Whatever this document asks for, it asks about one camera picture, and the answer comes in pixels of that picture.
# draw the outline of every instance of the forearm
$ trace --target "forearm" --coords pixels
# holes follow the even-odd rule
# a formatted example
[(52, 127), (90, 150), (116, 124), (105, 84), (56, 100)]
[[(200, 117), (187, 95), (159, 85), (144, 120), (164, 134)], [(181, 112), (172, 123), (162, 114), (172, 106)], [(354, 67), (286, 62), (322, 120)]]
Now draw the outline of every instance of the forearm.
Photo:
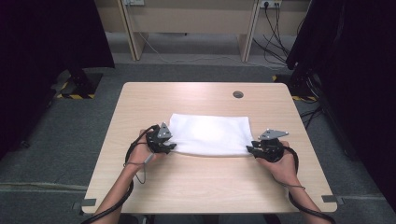
[[(138, 167), (135, 165), (127, 165), (124, 167), (124, 169), (120, 173), (120, 176), (118, 177), (102, 203), (99, 205), (95, 214), (106, 211), (108, 208), (116, 204), (122, 198), (122, 196), (125, 195), (134, 178), (134, 175), (137, 173), (138, 170)], [(121, 207), (93, 223), (117, 223), (120, 218), (120, 211)]]
[[(301, 186), (300, 182), (297, 180), (294, 184), (295, 186)], [(308, 208), (310, 210), (320, 212), (320, 209), (317, 205), (312, 201), (311, 197), (306, 193), (305, 189), (303, 188), (296, 188), (296, 187), (288, 187), (291, 196), (293, 197), (294, 201), (300, 204), (301, 206)], [(321, 217), (315, 217), (306, 212), (301, 212), (305, 219), (305, 223), (315, 223), (315, 224), (328, 224), (331, 223), (326, 219)]]

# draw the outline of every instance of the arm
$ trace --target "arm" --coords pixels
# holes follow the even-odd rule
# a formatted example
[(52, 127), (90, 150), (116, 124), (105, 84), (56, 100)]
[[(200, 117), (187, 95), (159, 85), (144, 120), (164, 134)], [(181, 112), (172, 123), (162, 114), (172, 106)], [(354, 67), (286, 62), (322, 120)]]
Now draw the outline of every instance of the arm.
[[(285, 147), (289, 146), (288, 142), (282, 142), (282, 144)], [(285, 150), (285, 153), (280, 161), (271, 163), (269, 161), (266, 161), (265, 159), (262, 158), (257, 158), (257, 162), (261, 165), (263, 165), (265, 168), (267, 168), (271, 174), (274, 176), (274, 178), (286, 185), (289, 186), (301, 186), (300, 180), (297, 177), (296, 170), (294, 167), (294, 158), (291, 153)], [(300, 205), (320, 212), (320, 209), (315, 205), (315, 203), (312, 201), (312, 199), (309, 197), (309, 195), (305, 192), (304, 189), (302, 188), (296, 188), (296, 187), (287, 187), (291, 196), (293, 196), (294, 201), (299, 203)], [(303, 217), (305, 219), (305, 222), (308, 224), (315, 223), (315, 224), (330, 224), (331, 222), (320, 218), (320, 217), (315, 217), (312, 215), (309, 215), (305, 212), (302, 212)]]
[[(131, 181), (133, 180), (134, 176), (136, 173), (143, 168), (143, 162), (145, 159), (151, 154), (151, 151), (149, 150), (148, 145), (146, 144), (146, 136), (143, 136), (140, 140), (139, 143), (136, 146), (136, 148), (132, 151), (131, 156), (129, 157), (128, 162), (136, 163), (136, 164), (128, 164), (125, 165), (123, 170), (120, 173), (120, 176), (114, 183), (113, 187), (110, 189), (108, 192), (107, 196), (104, 198), (102, 203), (99, 205), (98, 209), (95, 212), (96, 214), (99, 214), (105, 210), (107, 210), (109, 207), (113, 206), (115, 203), (117, 203), (122, 196), (126, 193), (126, 191), (129, 188), (129, 185), (131, 184)], [(152, 160), (150, 162), (153, 162), (155, 160), (158, 160), (159, 158), (164, 157), (166, 154), (164, 153), (155, 153)], [(120, 212), (121, 208), (118, 208), (116, 211), (108, 214), (105, 217), (102, 217), (98, 219), (97, 221), (93, 223), (118, 223), (119, 218), (120, 218)]]

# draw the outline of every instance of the hole in table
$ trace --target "hole in table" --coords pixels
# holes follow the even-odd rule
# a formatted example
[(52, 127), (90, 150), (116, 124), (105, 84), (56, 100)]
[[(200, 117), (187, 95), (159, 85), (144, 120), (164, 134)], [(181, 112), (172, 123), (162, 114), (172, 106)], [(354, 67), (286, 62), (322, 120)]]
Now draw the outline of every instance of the hole in table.
[(242, 93), (241, 91), (235, 91), (233, 93), (233, 97), (240, 99), (240, 98), (244, 97), (244, 93)]

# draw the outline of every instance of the floor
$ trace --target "floor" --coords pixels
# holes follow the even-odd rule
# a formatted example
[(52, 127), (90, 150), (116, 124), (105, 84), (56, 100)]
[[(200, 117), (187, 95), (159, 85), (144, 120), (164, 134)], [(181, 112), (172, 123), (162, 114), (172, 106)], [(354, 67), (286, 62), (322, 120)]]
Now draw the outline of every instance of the floor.
[[(149, 34), (147, 44), (139, 61), (133, 61), (124, 33), (106, 33), (115, 63), (171, 63), (225, 66), (264, 66), (273, 70), (284, 67), (274, 56), (252, 43), (248, 61), (241, 62), (236, 35), (202, 34)], [(267, 45), (262, 35), (254, 39), (262, 46)], [(295, 36), (281, 36), (281, 43), (291, 49)], [(268, 49), (286, 59), (282, 50), (269, 44)]]

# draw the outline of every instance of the power strip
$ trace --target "power strip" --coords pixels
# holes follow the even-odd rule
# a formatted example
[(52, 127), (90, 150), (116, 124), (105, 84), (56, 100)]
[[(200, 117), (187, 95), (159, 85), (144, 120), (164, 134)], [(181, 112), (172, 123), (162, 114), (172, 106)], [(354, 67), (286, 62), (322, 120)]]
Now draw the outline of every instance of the power strip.
[(262, 4), (260, 7), (265, 7), (265, 3), (268, 3), (268, 8), (276, 8), (276, 7), (280, 7), (280, 5), (282, 4), (282, 0), (262, 0)]

